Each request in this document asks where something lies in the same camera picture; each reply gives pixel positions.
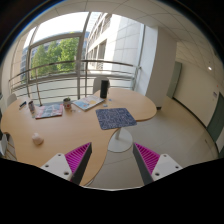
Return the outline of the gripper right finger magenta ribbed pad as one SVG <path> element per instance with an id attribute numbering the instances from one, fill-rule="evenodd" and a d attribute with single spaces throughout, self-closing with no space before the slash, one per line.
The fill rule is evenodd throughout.
<path id="1" fill-rule="evenodd" d="M 133 154 L 145 185 L 182 169 L 168 154 L 158 154 L 138 143 L 133 144 Z"/>

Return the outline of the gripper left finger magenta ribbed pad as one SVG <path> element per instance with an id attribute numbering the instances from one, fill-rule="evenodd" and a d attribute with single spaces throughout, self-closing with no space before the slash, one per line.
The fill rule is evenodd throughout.
<path id="1" fill-rule="evenodd" d="M 92 144 L 87 143 L 63 154 L 57 153 L 42 169 L 79 185 L 92 154 Z"/>

